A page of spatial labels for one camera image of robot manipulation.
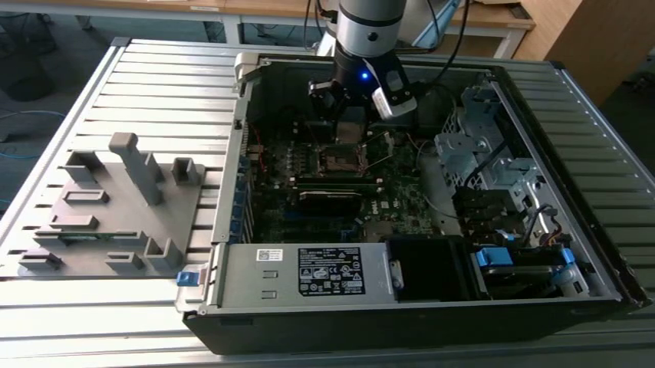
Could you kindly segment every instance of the blue latch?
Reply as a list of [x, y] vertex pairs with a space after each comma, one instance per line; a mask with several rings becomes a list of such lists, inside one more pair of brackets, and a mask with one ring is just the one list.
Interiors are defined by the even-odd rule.
[[513, 265], [512, 257], [505, 247], [482, 248], [476, 252], [474, 258], [480, 267]]
[[574, 255], [568, 248], [561, 249], [561, 256], [564, 257], [565, 264], [574, 263]]
[[177, 286], [197, 286], [199, 285], [199, 273], [179, 271], [177, 273]]

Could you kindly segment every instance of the floor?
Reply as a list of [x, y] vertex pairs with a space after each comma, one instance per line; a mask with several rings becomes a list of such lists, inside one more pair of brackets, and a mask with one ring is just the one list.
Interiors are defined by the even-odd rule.
[[[165, 21], [146, 19], [91, 18], [93, 30], [82, 31], [74, 17], [51, 15], [50, 33], [58, 49], [41, 56], [41, 63], [54, 80], [55, 92], [33, 102], [18, 103], [0, 91], [1, 109], [53, 110], [66, 113], [81, 88], [93, 73], [106, 47], [115, 36], [149, 38], [171, 41], [207, 41], [203, 24], [198, 21]], [[301, 27], [266, 27], [267, 37], [257, 37], [253, 25], [243, 27], [243, 40], [253, 44], [302, 45]], [[210, 25], [209, 37], [223, 41], [218, 24]], [[306, 43], [317, 41], [314, 29], [308, 28]], [[620, 86], [601, 106], [601, 110], [622, 135], [644, 164], [655, 171], [655, 148], [649, 124], [655, 117], [655, 88], [638, 93], [628, 86]], [[9, 140], [0, 143], [0, 153], [37, 156], [58, 127], [53, 116], [15, 115], [0, 120], [0, 136], [9, 134]], [[34, 159], [7, 159], [0, 156], [0, 217], [21, 183], [33, 167]]]

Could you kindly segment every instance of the wooden table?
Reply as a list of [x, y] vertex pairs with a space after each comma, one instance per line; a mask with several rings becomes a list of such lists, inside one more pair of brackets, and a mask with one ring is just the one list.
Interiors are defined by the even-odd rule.
[[[305, 0], [189, 0], [147, 2], [146, 0], [0, 0], [0, 11], [38, 12], [122, 18], [158, 18], [191, 21], [219, 21], [225, 26], [226, 43], [242, 44], [241, 24], [302, 26]], [[461, 9], [445, 30], [456, 35]], [[533, 22], [516, 19], [501, 5], [472, 4], [465, 35], [500, 40], [494, 58], [510, 58]]]

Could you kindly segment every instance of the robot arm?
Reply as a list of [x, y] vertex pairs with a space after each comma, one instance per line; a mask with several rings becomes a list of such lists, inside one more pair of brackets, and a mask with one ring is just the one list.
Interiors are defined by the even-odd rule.
[[384, 120], [416, 108], [409, 80], [393, 53], [404, 9], [405, 0], [341, 0], [338, 4], [334, 76], [341, 85], [366, 83], [366, 75], [374, 78], [378, 87], [364, 93], [370, 94]]
[[[437, 16], [438, 29], [445, 29], [458, 1], [446, 0]], [[317, 109], [328, 111], [325, 120], [334, 121], [345, 105], [370, 109], [372, 102], [382, 120], [416, 108], [414, 88], [393, 53], [405, 5], [406, 0], [340, 0], [337, 12], [328, 12], [336, 20], [334, 68], [322, 91], [336, 96], [336, 102]], [[317, 91], [309, 86], [310, 94]]]

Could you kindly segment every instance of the motherboard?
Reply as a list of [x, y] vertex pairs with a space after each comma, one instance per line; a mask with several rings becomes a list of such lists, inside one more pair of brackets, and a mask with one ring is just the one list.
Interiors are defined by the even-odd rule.
[[378, 242], [437, 234], [406, 131], [302, 119], [249, 127], [253, 242]]

